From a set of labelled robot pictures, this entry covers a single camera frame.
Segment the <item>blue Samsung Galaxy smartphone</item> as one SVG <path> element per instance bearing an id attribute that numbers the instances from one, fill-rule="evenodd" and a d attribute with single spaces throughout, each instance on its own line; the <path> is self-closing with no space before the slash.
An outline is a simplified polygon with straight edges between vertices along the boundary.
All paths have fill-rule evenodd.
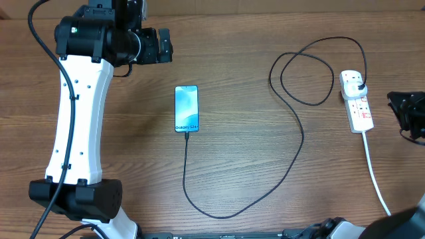
<path id="1" fill-rule="evenodd" d="M 175 88 L 175 131 L 199 130 L 199 89 L 196 85 Z"/>

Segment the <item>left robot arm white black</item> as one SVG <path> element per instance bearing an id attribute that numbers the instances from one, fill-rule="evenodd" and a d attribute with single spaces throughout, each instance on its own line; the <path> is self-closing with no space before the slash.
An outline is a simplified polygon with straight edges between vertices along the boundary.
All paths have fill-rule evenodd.
<path id="1" fill-rule="evenodd" d="M 53 152 L 29 196 L 46 212 L 63 214 L 99 238 L 141 238 L 122 208 L 122 183 L 102 176 L 104 105 L 120 66 L 171 62 L 168 29 L 143 28 L 147 3 L 89 1 L 62 18 L 48 55 L 60 70 L 60 102 Z"/>

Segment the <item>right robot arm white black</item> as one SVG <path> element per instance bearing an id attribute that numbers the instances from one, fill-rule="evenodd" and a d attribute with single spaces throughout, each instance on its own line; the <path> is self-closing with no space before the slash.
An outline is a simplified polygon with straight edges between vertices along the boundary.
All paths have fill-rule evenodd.
<path id="1" fill-rule="evenodd" d="M 406 140 L 424 145 L 424 92 L 389 92 L 389 106 L 400 125 L 399 133 L 409 131 Z M 398 239 L 424 237 L 424 199 L 417 206 L 397 214 L 388 214 L 367 227 L 355 226 L 344 218 L 324 220 L 311 238 Z"/>

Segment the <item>white charger plug adapter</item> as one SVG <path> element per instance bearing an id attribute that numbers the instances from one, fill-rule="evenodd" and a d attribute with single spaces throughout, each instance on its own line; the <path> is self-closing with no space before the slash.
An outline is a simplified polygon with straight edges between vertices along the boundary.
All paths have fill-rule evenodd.
<path id="1" fill-rule="evenodd" d="M 355 100 L 357 98 L 362 98 L 367 95 L 368 88 L 364 86 L 362 89 L 359 87 L 362 84 L 358 84 L 357 82 L 344 82 L 341 93 L 344 100 Z"/>

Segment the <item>white power strip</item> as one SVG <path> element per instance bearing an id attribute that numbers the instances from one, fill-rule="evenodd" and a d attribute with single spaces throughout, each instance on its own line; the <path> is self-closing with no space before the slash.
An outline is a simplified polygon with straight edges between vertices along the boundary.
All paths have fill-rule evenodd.
<path id="1" fill-rule="evenodd" d="M 357 82 L 362 84 L 359 88 L 362 89 L 363 79 L 360 72 L 355 70 L 344 70 L 339 75 L 341 89 L 344 82 Z M 371 110 L 367 95 L 355 100 L 344 100 L 350 130 L 352 133 L 362 133 L 374 128 Z"/>

